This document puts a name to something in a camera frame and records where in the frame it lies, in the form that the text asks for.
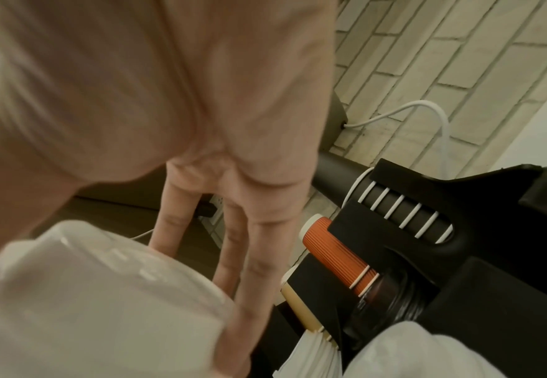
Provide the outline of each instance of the tiled wall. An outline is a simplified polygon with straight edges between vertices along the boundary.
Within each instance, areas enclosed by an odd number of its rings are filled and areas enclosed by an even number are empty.
[[[547,100],[547,0],[368,1],[336,36],[335,92],[350,122],[412,100],[436,102],[451,120],[451,177],[487,171]],[[422,108],[344,130],[332,152],[437,177],[438,137],[436,116]],[[302,223],[335,212],[316,193]],[[289,264],[304,251],[297,241]]]

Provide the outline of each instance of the hand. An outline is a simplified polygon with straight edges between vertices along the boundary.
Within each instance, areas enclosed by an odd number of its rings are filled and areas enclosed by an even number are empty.
[[[214,282],[236,374],[268,320],[316,165],[334,0],[0,0],[2,132],[86,182],[167,163],[151,246],[175,255],[201,193],[224,197]]]

